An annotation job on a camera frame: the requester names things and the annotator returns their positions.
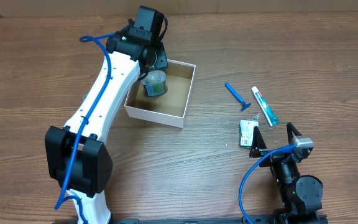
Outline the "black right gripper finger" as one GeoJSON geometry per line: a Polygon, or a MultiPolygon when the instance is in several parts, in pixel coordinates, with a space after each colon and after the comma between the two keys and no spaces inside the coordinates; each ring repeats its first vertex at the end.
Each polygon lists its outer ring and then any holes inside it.
{"type": "Polygon", "coordinates": [[[296,127],[291,123],[287,123],[287,136],[288,136],[288,142],[291,143],[291,140],[295,136],[301,136],[301,133],[296,129],[296,127]]]}
{"type": "Polygon", "coordinates": [[[257,126],[253,130],[252,145],[249,151],[249,157],[263,157],[268,153],[263,137],[257,126]]]}

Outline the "small green white packet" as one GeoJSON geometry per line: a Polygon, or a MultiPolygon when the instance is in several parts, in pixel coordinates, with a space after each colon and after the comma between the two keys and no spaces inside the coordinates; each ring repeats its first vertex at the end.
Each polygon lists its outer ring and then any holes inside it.
{"type": "Polygon", "coordinates": [[[255,115],[252,119],[242,119],[239,123],[239,147],[251,148],[254,137],[254,128],[259,126],[257,121],[260,114],[255,115]]]}

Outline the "teal toothpaste tube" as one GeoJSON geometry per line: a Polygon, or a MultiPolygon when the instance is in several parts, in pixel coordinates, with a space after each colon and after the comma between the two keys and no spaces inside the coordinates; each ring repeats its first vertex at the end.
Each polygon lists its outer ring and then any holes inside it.
{"type": "Polygon", "coordinates": [[[272,111],[271,107],[266,102],[265,98],[262,96],[259,89],[256,86],[253,86],[251,88],[251,90],[252,90],[252,93],[253,93],[256,101],[258,102],[263,114],[265,115],[268,125],[270,127],[272,127],[272,126],[279,124],[280,122],[279,122],[278,118],[276,117],[276,115],[272,111]]]}

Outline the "clear soap pump bottle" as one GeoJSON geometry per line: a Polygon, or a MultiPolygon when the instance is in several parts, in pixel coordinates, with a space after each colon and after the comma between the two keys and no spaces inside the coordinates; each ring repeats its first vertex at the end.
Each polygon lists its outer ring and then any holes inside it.
{"type": "Polygon", "coordinates": [[[164,95],[167,92],[166,86],[167,75],[162,70],[149,72],[140,82],[144,87],[144,95],[155,97],[164,95]]]}

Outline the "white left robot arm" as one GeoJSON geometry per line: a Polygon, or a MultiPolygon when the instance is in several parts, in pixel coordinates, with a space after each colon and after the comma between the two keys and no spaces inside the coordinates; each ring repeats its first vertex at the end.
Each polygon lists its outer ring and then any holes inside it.
{"type": "Polygon", "coordinates": [[[49,127],[45,135],[49,175],[61,188],[55,208],[73,201],[77,223],[112,223],[104,196],[112,171],[107,135],[132,85],[167,68],[164,35],[129,29],[104,35],[106,44],[101,37],[80,38],[101,48],[103,66],[74,115],[62,128],[49,127]]]}

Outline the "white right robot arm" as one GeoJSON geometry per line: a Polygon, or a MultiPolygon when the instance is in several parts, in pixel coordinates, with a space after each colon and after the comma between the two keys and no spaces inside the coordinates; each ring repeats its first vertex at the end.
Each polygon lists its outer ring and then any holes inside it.
{"type": "Polygon", "coordinates": [[[283,202],[283,207],[274,210],[264,223],[327,223],[327,216],[318,214],[322,209],[322,181],[313,175],[301,175],[297,168],[311,154],[314,142],[291,123],[287,124],[287,136],[292,149],[269,150],[259,128],[253,130],[249,156],[259,159],[259,167],[270,169],[283,202]]]}

